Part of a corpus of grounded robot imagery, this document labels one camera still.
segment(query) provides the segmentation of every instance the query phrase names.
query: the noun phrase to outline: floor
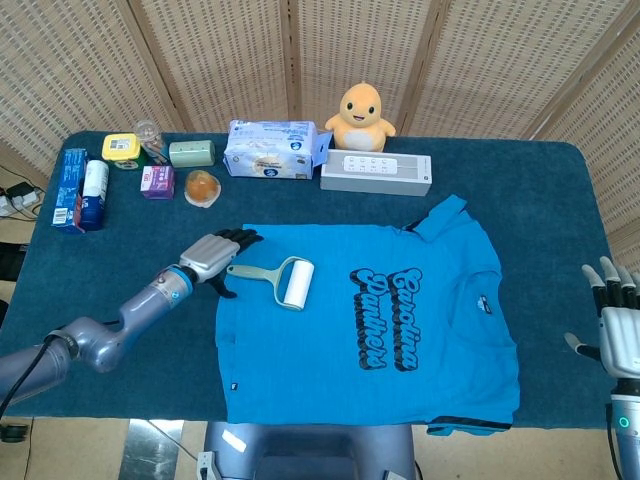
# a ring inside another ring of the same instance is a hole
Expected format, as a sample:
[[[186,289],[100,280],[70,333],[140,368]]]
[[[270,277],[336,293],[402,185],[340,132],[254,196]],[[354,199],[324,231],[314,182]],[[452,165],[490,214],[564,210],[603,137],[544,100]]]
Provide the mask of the floor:
[[[0,185],[18,179],[0,174]],[[28,242],[32,223],[0,219],[0,241]],[[14,284],[0,281],[0,298],[9,301]],[[6,423],[31,425],[31,418]],[[117,480],[128,421],[124,419],[36,418],[30,438],[0,443],[2,480]],[[185,422],[183,446],[200,450],[204,422]],[[414,427],[416,459],[425,480],[445,479],[614,479],[607,437],[602,430],[525,429],[490,437],[456,433],[427,437]],[[180,452],[175,478],[194,479],[194,461]]]

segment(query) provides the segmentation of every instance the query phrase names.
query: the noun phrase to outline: clear plastic container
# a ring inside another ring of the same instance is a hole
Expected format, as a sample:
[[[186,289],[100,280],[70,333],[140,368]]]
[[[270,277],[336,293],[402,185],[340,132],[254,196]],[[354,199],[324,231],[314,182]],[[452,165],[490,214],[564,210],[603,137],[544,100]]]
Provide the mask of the clear plastic container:
[[[184,196],[191,205],[209,208],[218,199],[221,190],[216,177],[204,170],[194,170],[187,175]]]
[[[140,120],[133,132],[153,163],[169,164],[169,146],[165,144],[160,128],[153,120]]]

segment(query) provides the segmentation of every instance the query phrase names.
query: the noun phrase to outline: yellow plush toy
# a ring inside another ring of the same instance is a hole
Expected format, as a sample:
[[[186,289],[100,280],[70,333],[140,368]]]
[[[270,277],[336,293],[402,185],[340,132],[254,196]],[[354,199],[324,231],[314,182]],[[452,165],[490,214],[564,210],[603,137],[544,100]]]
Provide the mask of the yellow plush toy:
[[[333,130],[337,148],[381,152],[387,137],[396,129],[380,117],[381,101],[378,91],[368,83],[354,85],[342,97],[340,113],[324,125]]]

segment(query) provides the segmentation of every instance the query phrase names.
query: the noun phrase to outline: tissue package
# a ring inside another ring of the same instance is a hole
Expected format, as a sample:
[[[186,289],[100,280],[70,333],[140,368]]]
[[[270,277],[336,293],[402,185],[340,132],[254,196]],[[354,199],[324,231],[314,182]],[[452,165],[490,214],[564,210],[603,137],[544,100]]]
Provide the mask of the tissue package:
[[[313,122],[233,120],[224,164],[233,177],[311,179],[330,141],[331,133],[318,134]]]

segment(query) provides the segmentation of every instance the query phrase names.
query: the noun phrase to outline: pink box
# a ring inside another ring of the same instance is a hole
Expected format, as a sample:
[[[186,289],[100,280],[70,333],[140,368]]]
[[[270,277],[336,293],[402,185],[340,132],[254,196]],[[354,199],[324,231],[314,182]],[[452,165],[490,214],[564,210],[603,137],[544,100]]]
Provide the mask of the pink box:
[[[140,191],[149,199],[173,198],[175,177],[173,167],[168,165],[150,165],[142,169]]]

